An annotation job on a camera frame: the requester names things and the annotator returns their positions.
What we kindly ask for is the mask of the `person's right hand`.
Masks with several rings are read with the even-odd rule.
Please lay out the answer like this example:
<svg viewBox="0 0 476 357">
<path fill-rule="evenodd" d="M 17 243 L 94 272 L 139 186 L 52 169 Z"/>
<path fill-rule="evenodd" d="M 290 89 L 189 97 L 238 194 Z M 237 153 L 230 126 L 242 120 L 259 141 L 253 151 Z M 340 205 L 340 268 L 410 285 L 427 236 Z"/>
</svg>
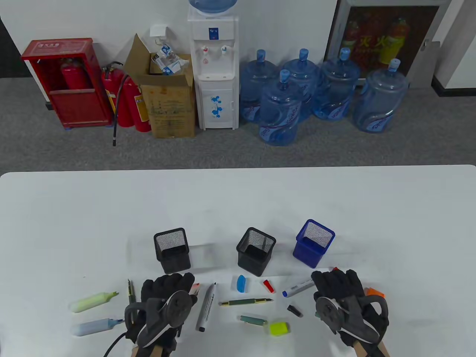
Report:
<svg viewBox="0 0 476 357">
<path fill-rule="evenodd" d="M 352 269 L 315 271 L 311 277 L 317 289 L 316 312 L 331 331 L 358 356 L 386 356 L 382 339 L 389 325 L 387 304 L 377 313 Z"/>
</svg>

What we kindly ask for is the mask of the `person's left hand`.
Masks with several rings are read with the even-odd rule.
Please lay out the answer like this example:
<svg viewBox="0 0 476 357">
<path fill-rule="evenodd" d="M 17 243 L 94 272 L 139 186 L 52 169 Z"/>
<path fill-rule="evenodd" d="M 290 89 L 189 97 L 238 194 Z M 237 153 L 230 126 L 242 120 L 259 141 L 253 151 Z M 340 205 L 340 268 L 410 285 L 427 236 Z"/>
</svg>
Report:
<svg viewBox="0 0 476 357">
<path fill-rule="evenodd" d="M 125 337 L 134 343 L 133 357 L 169 356 L 197 297 L 190 294 L 195 282 L 191 273 L 147 279 L 141 301 L 125 309 Z"/>
</svg>

